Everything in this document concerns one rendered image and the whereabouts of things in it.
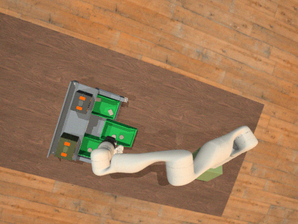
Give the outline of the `olive green tool case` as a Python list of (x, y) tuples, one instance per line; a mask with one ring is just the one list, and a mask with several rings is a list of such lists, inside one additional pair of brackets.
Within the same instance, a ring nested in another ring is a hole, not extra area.
[(71, 161), (75, 152), (79, 137), (63, 133), (59, 139), (55, 157)]

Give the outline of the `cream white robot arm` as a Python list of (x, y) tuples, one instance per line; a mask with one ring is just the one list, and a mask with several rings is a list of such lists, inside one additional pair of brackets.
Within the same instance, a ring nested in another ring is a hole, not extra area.
[(111, 147), (102, 145), (91, 152), (92, 171), (98, 176), (116, 172), (136, 173), (154, 162), (164, 161), (168, 182), (173, 186), (182, 186), (257, 144), (258, 140), (250, 128), (240, 126), (203, 144), (194, 160), (190, 151), (181, 149), (139, 154), (116, 153), (112, 156)]

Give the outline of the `dark grey case with orange latches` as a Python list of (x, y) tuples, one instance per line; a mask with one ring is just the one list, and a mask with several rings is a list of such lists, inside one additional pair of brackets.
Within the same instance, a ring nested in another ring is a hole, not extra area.
[(86, 114), (93, 94), (81, 90), (76, 91), (70, 110)]

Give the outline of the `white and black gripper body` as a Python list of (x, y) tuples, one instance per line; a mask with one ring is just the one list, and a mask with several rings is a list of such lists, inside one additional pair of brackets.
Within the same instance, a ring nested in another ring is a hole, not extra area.
[(107, 145), (109, 147), (111, 147), (112, 149), (112, 156), (116, 153), (123, 153), (123, 149), (124, 149), (124, 146), (123, 145), (119, 145), (118, 147), (115, 148), (115, 138), (114, 137), (111, 137), (111, 136), (107, 136), (105, 140), (103, 140), (98, 148), (102, 145)]

